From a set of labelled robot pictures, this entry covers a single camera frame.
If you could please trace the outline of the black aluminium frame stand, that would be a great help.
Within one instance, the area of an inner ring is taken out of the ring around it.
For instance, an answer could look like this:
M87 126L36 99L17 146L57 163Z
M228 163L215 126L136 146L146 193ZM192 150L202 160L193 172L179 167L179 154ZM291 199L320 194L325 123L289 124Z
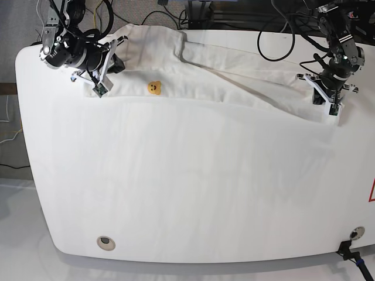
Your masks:
M221 1L185 1L189 30L210 29L214 25L214 12Z

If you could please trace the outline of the white printed T-shirt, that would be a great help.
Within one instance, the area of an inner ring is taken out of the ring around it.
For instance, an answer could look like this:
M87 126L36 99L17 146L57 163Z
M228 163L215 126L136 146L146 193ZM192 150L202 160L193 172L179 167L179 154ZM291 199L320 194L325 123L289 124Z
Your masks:
M235 121L250 129L338 129L338 115L313 105L312 82L296 78L297 65L268 63L259 55L188 42L184 33L162 26L126 25L116 55L124 71L111 75L112 90L98 98L85 90L81 120L89 125L136 119L168 122Z

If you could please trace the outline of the black flat edge device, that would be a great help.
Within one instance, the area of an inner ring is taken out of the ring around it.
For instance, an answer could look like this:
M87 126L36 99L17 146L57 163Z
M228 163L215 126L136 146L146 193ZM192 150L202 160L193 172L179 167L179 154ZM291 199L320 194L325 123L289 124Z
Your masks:
M33 43L31 44L31 46L36 46L36 45L39 45L39 44L42 44L42 42L41 42L41 41L39 41L39 42L33 42Z

